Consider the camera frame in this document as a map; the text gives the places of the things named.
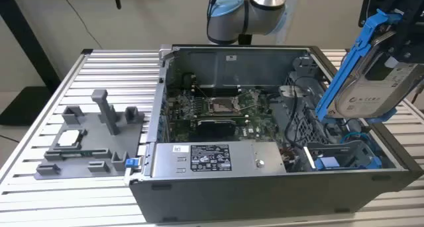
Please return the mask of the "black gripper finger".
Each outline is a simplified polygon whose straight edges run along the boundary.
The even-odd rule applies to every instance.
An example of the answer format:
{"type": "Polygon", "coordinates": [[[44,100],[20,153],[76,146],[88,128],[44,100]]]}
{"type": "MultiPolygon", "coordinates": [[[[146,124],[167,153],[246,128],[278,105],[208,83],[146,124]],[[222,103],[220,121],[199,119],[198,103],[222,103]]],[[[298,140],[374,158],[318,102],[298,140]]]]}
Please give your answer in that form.
{"type": "Polygon", "coordinates": [[[368,19],[368,10],[370,10],[371,0],[363,0],[362,11],[359,15],[359,27],[363,27],[368,19]]]}
{"type": "Polygon", "coordinates": [[[368,80],[384,80],[394,71],[411,68],[412,75],[424,75],[424,36],[412,34],[403,42],[395,42],[396,35],[390,36],[379,45],[374,54],[371,68],[366,73],[368,80]]]}

